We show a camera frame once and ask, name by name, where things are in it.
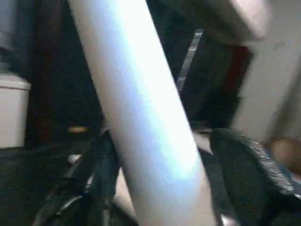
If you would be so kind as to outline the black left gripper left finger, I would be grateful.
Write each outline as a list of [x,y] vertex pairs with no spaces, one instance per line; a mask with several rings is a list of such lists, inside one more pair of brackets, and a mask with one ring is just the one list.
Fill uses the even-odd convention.
[[34,226],[108,226],[116,193],[118,159],[104,130],[56,183]]

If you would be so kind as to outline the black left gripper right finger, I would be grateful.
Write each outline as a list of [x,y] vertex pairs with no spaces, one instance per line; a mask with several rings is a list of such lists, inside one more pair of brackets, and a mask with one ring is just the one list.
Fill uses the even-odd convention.
[[230,202],[242,226],[294,226],[296,182],[268,150],[232,129],[213,129],[217,158]]

